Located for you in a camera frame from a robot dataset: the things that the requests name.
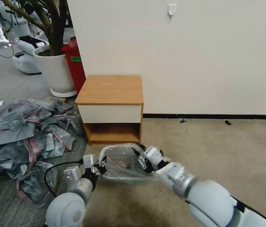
white robot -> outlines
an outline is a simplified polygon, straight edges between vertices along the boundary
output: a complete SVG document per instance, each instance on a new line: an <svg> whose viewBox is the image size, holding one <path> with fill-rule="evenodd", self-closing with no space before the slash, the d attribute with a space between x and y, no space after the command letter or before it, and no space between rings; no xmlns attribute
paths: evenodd
<svg viewBox="0 0 266 227"><path fill-rule="evenodd" d="M140 147L142 152L134 152L143 169L159 176L167 187L187 202L190 213L205 227L266 227L266 217L232 197L218 183L198 181L180 163L169 162L156 147ZM46 213L48 227L82 226L85 207L97 178L106 172L105 160L106 157L99 157L99 162L94 164L94 155L85 155L81 162L83 165L64 171L69 189L49 205Z"/></svg>
<svg viewBox="0 0 266 227"><path fill-rule="evenodd" d="M27 5L24 9L36 20L40 21L40 18L30 5ZM0 46L4 46L5 48L11 47L12 44L3 33L1 18L5 22L6 26L9 26L10 30L18 36L13 44L15 44L21 51L14 53L12 56L14 66L26 74L41 73L36 61L33 58L32 52L37 47L48 44L47 41L39 39L40 36L43 36L43 32L34 28L37 35L35 35L35 37L31 37L31 32L26 19L12 12L9 7L0 1Z"/></svg>

wooden shelf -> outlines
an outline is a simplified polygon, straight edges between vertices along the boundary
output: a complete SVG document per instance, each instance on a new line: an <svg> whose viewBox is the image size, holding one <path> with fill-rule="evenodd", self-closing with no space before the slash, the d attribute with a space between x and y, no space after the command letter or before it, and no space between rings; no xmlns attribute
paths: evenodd
<svg viewBox="0 0 266 227"><path fill-rule="evenodd" d="M139 143L139 123L85 123L89 145Z"/></svg>

white drawer front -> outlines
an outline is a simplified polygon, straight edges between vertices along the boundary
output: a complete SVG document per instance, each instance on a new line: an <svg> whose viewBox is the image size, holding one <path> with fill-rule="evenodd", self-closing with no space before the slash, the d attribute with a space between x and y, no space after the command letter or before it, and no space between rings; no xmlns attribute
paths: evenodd
<svg viewBox="0 0 266 227"><path fill-rule="evenodd" d="M141 105L78 105L84 123L140 123Z"/></svg>

white wall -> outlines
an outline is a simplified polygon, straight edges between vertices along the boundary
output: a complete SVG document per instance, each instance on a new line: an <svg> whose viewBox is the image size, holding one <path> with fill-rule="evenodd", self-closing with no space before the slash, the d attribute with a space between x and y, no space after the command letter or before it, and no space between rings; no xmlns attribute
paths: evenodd
<svg viewBox="0 0 266 227"><path fill-rule="evenodd" d="M144 113L266 114L266 0L68 3L86 75L141 74Z"/></svg>

pile of plastic bags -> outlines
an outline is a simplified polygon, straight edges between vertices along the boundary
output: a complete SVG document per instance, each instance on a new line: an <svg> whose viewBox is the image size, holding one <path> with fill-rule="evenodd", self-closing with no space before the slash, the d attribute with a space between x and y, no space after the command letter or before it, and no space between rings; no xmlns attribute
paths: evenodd
<svg viewBox="0 0 266 227"><path fill-rule="evenodd" d="M42 177L52 166L38 160L72 149L75 137L66 131L69 124L82 134L80 117L71 108L59 99L20 100L0 107L0 172L17 179L18 191L34 203L48 193ZM47 181L55 187L56 170Z"/></svg>

